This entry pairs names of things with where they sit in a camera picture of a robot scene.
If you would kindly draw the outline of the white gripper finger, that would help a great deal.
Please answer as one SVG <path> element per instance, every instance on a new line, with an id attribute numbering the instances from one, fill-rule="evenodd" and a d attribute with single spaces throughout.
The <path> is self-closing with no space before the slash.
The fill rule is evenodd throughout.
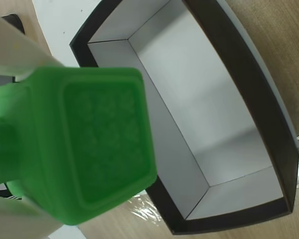
<path id="1" fill-rule="evenodd" d="M 31 202 L 0 197 L 0 239 L 44 239 L 62 226 Z"/>
<path id="2" fill-rule="evenodd" d="M 0 17 L 0 75 L 25 76 L 45 66 L 63 65 Z"/>

